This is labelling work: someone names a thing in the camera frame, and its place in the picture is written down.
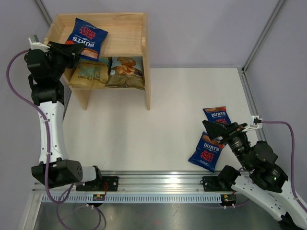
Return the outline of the yellow kettle chips bag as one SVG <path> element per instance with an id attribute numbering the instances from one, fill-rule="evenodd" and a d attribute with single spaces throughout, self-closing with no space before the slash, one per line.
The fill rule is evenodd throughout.
<path id="1" fill-rule="evenodd" d="M 68 85 L 80 89 L 103 89 L 108 81 L 111 65 L 111 57 L 102 57 L 98 61 L 81 59 Z"/>

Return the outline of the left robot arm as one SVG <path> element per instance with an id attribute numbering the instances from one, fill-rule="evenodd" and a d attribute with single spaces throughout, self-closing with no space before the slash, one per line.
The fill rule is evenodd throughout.
<path id="1" fill-rule="evenodd" d="M 66 69 L 76 67 L 83 49 L 84 44 L 49 42 L 24 56 L 30 71 L 31 98 L 41 122 L 39 163 L 31 173 L 49 189 L 77 184 L 79 191 L 97 191 L 104 184 L 97 166 L 82 166 L 69 159 L 64 141 L 64 86 L 60 78 Z"/>

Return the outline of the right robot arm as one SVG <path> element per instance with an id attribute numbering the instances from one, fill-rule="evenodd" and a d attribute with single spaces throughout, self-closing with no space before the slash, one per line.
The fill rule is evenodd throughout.
<path id="1" fill-rule="evenodd" d="M 260 129 L 265 123 L 258 115 L 250 124 L 237 122 L 223 124 L 204 120 L 203 125 L 210 140 L 227 144 L 244 171 L 226 165 L 216 176 L 215 185 L 226 191 L 235 191 L 266 210 L 283 230 L 307 228 L 307 205 L 297 196 L 293 176 L 288 176 L 276 164 L 278 156 L 266 141 L 259 140 L 251 146 L 247 132 Z"/>

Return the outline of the light blue cassava chips bag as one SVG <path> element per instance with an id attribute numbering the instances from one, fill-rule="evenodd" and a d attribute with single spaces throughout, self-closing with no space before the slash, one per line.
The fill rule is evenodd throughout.
<path id="1" fill-rule="evenodd" d="M 142 57 L 112 57 L 106 87 L 145 90 Z"/>

